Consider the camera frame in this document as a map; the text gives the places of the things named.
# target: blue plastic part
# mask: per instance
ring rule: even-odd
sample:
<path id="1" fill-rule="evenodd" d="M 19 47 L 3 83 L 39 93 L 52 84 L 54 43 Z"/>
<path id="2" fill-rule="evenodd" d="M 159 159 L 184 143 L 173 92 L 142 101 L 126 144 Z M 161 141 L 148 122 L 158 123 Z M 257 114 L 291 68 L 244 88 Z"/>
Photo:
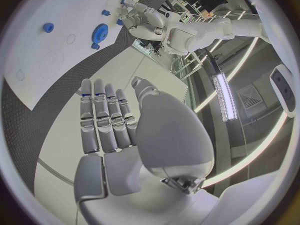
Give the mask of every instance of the blue plastic part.
<path id="1" fill-rule="evenodd" d="M 118 25 L 120 25 L 120 26 L 123 26 L 123 25 L 124 25 L 124 23 L 123 23 L 123 21 L 122 21 L 121 19 L 118 19 L 118 20 L 116 21 L 116 24 L 118 24 Z"/>
<path id="2" fill-rule="evenodd" d="M 100 48 L 98 43 L 101 43 L 104 39 L 106 39 L 108 34 L 109 26 L 107 26 L 105 23 L 101 23 L 100 25 L 98 25 L 91 35 L 91 40 L 93 41 L 91 48 L 98 50 Z"/>
<path id="3" fill-rule="evenodd" d="M 51 33 L 54 29 L 54 24 L 51 22 L 46 23 L 42 29 L 46 32 L 46 33 Z"/>
<path id="4" fill-rule="evenodd" d="M 111 13 L 110 13 L 110 11 L 107 11 L 107 10 L 103 10 L 102 11 L 102 15 L 104 15 L 104 16 L 109 16 L 109 15 L 111 15 Z"/>
<path id="5" fill-rule="evenodd" d="M 122 1 L 121 1 L 121 4 L 124 4 L 124 1 L 125 1 L 125 0 L 122 0 Z"/>

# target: gray carpet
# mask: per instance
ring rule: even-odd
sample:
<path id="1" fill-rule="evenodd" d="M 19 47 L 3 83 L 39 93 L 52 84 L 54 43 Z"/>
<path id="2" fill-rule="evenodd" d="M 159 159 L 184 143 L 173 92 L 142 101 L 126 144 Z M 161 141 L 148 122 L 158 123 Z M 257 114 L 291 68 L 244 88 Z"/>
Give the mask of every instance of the gray carpet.
<path id="1" fill-rule="evenodd" d="M 155 9 L 164 1 L 140 0 Z M 109 60 L 131 46 L 134 40 L 123 27 L 113 45 L 94 53 L 66 72 L 43 95 L 32 111 L 18 99 L 7 82 L 4 82 L 2 122 L 7 146 L 20 176 L 33 193 L 40 151 L 56 117 L 80 88 L 83 79 L 90 78 Z"/>

